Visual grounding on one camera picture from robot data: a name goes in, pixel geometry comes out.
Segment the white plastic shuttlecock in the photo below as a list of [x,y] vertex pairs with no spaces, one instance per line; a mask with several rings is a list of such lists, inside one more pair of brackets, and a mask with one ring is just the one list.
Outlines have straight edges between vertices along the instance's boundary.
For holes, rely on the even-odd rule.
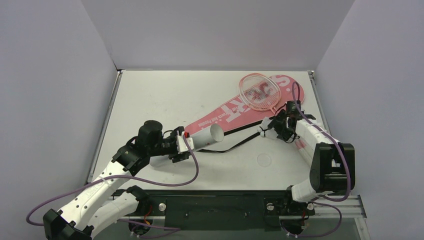
[[270,117],[265,117],[257,128],[257,132],[262,138],[275,140],[278,137],[278,134],[274,129],[275,123],[276,121],[274,118],[271,119]]

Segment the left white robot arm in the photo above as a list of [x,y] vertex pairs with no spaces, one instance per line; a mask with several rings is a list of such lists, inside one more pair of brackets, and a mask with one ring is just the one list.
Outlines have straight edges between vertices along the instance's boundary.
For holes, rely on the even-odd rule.
[[194,140],[182,126],[164,137],[163,126],[156,120],[146,121],[138,134],[117,150],[105,169],[84,190],[59,210],[50,209],[43,216],[48,240],[91,240],[118,219],[135,213],[145,214],[149,194],[140,187],[129,187],[115,200],[107,199],[124,183],[150,163],[151,157],[168,156],[186,160],[195,149]]

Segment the white shuttlecock tube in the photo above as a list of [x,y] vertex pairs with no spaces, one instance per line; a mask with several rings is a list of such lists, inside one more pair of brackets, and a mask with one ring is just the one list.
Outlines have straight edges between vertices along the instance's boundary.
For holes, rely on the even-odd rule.
[[[224,131],[218,124],[214,123],[194,134],[189,134],[189,136],[193,138],[194,141],[194,150],[192,151],[194,153],[213,144],[220,143],[224,139]],[[158,168],[167,163],[172,163],[172,161],[165,153],[152,156],[149,162],[154,168]]]

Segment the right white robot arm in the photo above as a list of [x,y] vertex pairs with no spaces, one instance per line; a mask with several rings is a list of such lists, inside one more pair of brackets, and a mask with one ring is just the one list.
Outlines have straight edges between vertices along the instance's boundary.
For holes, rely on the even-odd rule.
[[355,148],[331,136],[313,115],[301,110],[300,101],[288,101],[267,125],[267,130],[287,144],[294,143],[309,165],[306,180],[289,187],[291,195],[282,201],[290,215],[303,207],[303,202],[319,198],[332,202],[345,201],[355,186]]

